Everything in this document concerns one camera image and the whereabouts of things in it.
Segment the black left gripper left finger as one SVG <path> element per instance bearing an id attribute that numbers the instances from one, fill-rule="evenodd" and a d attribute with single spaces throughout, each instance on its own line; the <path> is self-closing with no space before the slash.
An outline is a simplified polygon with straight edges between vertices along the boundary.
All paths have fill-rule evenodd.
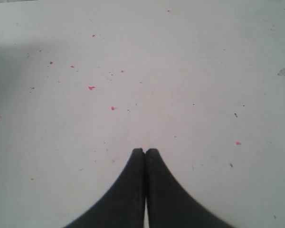
<path id="1" fill-rule="evenodd" d="M 145 153 L 133 149 L 117 180 L 67 228 L 142 228 L 145 212 Z"/>

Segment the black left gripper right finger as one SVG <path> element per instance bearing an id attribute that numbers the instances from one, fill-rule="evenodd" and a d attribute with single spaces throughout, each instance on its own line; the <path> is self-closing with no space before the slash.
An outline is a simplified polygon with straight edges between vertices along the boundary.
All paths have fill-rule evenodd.
<path id="1" fill-rule="evenodd" d="M 178 183 L 157 149 L 145 154 L 146 200 L 151 228 L 230 228 Z"/>

